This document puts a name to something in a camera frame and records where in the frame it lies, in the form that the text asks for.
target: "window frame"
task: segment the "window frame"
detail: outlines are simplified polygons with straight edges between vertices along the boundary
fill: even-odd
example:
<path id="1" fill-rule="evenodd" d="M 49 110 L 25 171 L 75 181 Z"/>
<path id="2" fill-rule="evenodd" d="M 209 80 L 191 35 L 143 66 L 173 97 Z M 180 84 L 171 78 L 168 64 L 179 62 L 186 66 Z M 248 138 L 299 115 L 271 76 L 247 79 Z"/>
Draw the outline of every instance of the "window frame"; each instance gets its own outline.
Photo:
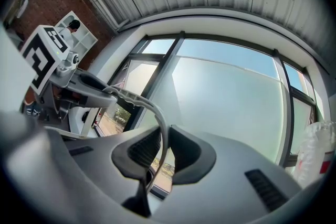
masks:
<path id="1" fill-rule="evenodd" d="M 174 42 L 172 43 L 172 45 L 170 46 L 169 50 L 167 51 L 165 55 L 164 54 L 143 54 L 142 52 L 144 51 L 146 46 L 149 44 L 148 41 L 155 40 L 155 39 L 174 39 Z M 267 54 L 273 58 L 276 69 L 279 74 L 279 79 L 281 80 L 285 88 L 283 92 L 283 102 L 287 108 L 287 115 L 285 115 L 287 117 L 286 118 L 287 124 L 286 126 L 284 126 L 284 128 L 286 129 L 286 132 L 283 137 L 283 140 L 284 140 L 283 147 L 282 147 L 282 151 L 279 152 L 277 163 L 279 166 L 282 166 L 283 168 L 292 167 L 293 164 L 295 165 L 296 160 L 297 160 L 297 155 L 290 154 L 292 140 L 293 140 L 294 120 L 295 120 L 293 99 L 296 98 L 299 101 L 312 106 L 312 109 L 313 109 L 312 110 L 313 111 L 312 121 L 315 122 L 317 114 L 316 114 L 316 102 L 314 101 L 314 99 L 316 98 L 314 96 L 313 85 L 311 83 L 307 69 L 299 66 L 292 60 L 281 55 L 277 49 L 272 50 L 272 49 L 263 47 L 261 45 L 258 45 L 258 44 L 255 44 L 249 41 L 231 38 L 231 37 L 225 37 L 225 36 L 219 36 L 219 35 L 207 35 L 207 34 L 187 34 L 184 31 L 181 31 L 180 33 L 168 34 L 168 35 L 154 35 L 154 36 L 145 35 L 138 42 L 138 44 L 135 45 L 133 50 L 123 60 L 121 65 L 119 65 L 118 69 L 114 72 L 111 79 L 109 80 L 108 85 L 111 85 L 114 78 L 118 75 L 118 73 L 121 71 L 121 69 L 124 67 L 124 65 L 129 60 L 133 59 L 133 60 L 146 60 L 146 61 L 158 62 L 159 64 L 156 70 L 154 71 L 153 75 L 151 76 L 147 85 L 145 86 L 143 92 L 141 93 L 142 97 L 149 99 L 151 95 L 153 94 L 154 90 L 156 89 L 156 87 L 158 86 L 158 84 L 160 83 L 163 77 L 164 71 L 167 69 L 167 66 L 169 65 L 173 57 L 176 56 L 179 48 L 181 47 L 185 39 L 202 39 L 202 40 L 225 42 L 227 44 L 241 46 L 241 47 L 245 47 L 248 49 L 258 51 L 258 52 Z M 305 94 L 304 92 L 299 91 L 298 89 L 290 85 L 289 77 L 288 77 L 288 74 L 285 68 L 285 63 L 297 69 L 303 74 L 305 82 L 306 82 L 308 94 L 310 96 Z M 119 99 L 117 104 L 123 107 L 125 110 L 127 110 L 131 114 L 131 117 L 129 118 L 123 131 L 126 132 L 126 131 L 134 129 L 144 111 L 144 108 L 128 104 L 124 102 L 122 99 Z M 155 194 L 161 199 L 163 199 L 164 197 L 168 195 L 166 191 L 162 190 L 160 187 L 156 185 L 153 186 L 151 193 Z"/>

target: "glass pane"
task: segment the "glass pane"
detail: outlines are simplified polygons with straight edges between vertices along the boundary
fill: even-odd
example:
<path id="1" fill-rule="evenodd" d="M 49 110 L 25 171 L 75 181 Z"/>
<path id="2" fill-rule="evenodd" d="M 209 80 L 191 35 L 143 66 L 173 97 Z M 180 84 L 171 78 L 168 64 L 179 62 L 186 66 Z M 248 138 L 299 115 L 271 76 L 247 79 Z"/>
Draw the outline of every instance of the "glass pane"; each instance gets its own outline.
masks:
<path id="1" fill-rule="evenodd" d="M 112 85 L 141 95 L 157 67 L 157 62 L 131 60 L 122 68 Z"/>
<path id="2" fill-rule="evenodd" d="M 279 80 L 218 62 L 176 57 L 152 101 L 167 123 L 241 141 L 271 161 L 283 130 Z M 156 120 L 146 112 L 140 126 Z"/>
<path id="3" fill-rule="evenodd" d="M 99 122 L 99 127 L 105 136 L 123 132 L 131 114 L 118 104 L 108 108 Z"/>
<path id="4" fill-rule="evenodd" d="M 146 46 L 143 54 L 166 54 L 175 39 L 155 39 Z"/>
<path id="5" fill-rule="evenodd" d="M 300 145 L 304 139 L 303 131 L 309 125 L 312 107 L 293 98 L 294 103 L 294 132 L 291 154 L 298 154 Z"/>
<path id="6" fill-rule="evenodd" d="M 307 90 L 306 83 L 304 81 L 303 74 L 286 63 L 285 63 L 285 69 L 287 71 L 290 85 L 298 89 L 299 91 L 304 92 L 305 94 L 308 94 L 308 90 Z"/>
<path id="7" fill-rule="evenodd" d="M 161 151 L 159 151 L 159 153 L 157 154 L 156 158 L 154 159 L 151 165 L 155 171 L 157 171 L 159 167 L 160 156 Z M 167 153 L 166 163 L 161 168 L 160 173 L 158 174 L 155 180 L 155 185 L 169 193 L 172 190 L 172 180 L 174 171 L 175 171 L 175 158 L 174 154 L 169 149 Z"/>
<path id="8" fill-rule="evenodd" d="M 271 56 L 237 45 L 210 40 L 186 39 L 177 55 L 228 63 L 278 78 L 278 72 Z"/>

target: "black knob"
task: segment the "black knob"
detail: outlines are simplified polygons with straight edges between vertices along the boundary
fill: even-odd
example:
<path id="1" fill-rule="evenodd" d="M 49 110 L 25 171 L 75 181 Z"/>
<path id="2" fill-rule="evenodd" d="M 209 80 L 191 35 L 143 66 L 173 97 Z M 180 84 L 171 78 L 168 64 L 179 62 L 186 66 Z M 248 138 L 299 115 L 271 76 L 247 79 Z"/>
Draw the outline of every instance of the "black knob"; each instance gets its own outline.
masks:
<path id="1" fill-rule="evenodd" d="M 74 64 L 77 64 L 78 63 L 78 55 L 75 55 L 75 57 L 74 57 L 74 59 L 73 59 L 74 61 Z"/>

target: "white plastic bag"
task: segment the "white plastic bag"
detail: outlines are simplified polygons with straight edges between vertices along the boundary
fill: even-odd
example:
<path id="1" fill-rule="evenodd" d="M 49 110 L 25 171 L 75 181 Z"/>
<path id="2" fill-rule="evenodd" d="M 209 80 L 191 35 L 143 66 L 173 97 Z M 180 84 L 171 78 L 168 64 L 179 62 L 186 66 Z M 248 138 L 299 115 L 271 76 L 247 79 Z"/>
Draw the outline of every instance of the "white plastic bag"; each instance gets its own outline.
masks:
<path id="1" fill-rule="evenodd" d="M 305 139 L 300 145 L 292 174 L 302 188 L 323 176 L 335 151 L 335 130 L 332 122 L 313 123 L 304 132 Z"/>

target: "black window mullion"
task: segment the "black window mullion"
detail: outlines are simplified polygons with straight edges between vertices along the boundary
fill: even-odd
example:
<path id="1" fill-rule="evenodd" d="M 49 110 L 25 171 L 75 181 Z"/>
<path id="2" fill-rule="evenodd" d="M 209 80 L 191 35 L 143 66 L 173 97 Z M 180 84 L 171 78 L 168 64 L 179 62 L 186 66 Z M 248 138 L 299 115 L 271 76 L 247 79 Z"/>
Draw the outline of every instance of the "black window mullion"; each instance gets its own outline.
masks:
<path id="1" fill-rule="evenodd" d="M 140 61 L 161 61 L 164 54 L 130 54 L 129 59 Z"/>
<path id="2" fill-rule="evenodd" d="M 286 132 L 285 132 L 285 138 L 283 140 L 283 148 L 279 159 L 279 165 L 285 167 L 287 160 L 290 156 L 290 149 L 292 147 L 292 140 L 293 140 L 293 133 L 294 133 L 294 104 L 293 104 L 293 96 L 292 91 L 290 88 L 289 83 L 289 77 L 287 74 L 287 71 L 285 69 L 285 65 L 283 61 L 280 59 L 280 54 L 278 50 L 274 50 L 273 52 L 273 58 L 276 65 L 276 68 L 279 73 L 280 79 L 283 81 L 285 92 L 283 95 L 283 100 L 286 104 L 287 108 L 287 115 L 284 115 L 287 117 L 287 124 L 285 126 Z"/>
<path id="3" fill-rule="evenodd" d="M 154 36 L 148 36 L 149 40 L 155 40 L 155 39 L 177 39 L 179 37 L 180 33 L 176 34 L 163 34 L 163 35 L 154 35 Z"/>
<path id="4" fill-rule="evenodd" d="M 145 86 L 144 90 L 141 93 L 141 96 L 147 99 L 151 96 L 157 84 L 160 83 L 164 70 L 167 68 L 169 62 L 177 54 L 179 48 L 181 47 L 182 42 L 184 41 L 184 34 L 185 32 L 179 33 L 178 38 L 175 39 L 175 41 L 173 42 L 173 44 L 171 45 L 171 47 L 169 48 L 163 59 L 160 61 L 153 75 L 149 79 L 147 85 Z M 134 108 L 134 111 L 126 124 L 124 131 L 132 130 L 135 128 L 135 125 L 138 122 L 143 110 L 144 110 L 143 107 L 136 106 Z"/>
<path id="5" fill-rule="evenodd" d="M 293 167 L 296 165 L 296 162 L 298 161 L 298 155 L 297 154 L 291 154 L 289 155 L 285 167 Z"/>
<path id="6" fill-rule="evenodd" d="M 305 93 L 299 91 L 293 86 L 291 86 L 290 88 L 291 88 L 291 92 L 294 98 L 300 100 L 301 102 L 307 105 L 316 105 L 315 101 L 311 97 L 306 95 Z"/>
<path id="7" fill-rule="evenodd" d="M 132 49 L 131 53 L 132 53 L 132 54 L 135 54 L 135 53 L 139 52 L 139 51 L 144 47 L 144 45 L 146 44 L 147 41 L 148 41 L 148 36 L 145 35 L 145 36 L 139 41 L 139 43 L 134 47 L 134 49 Z"/>

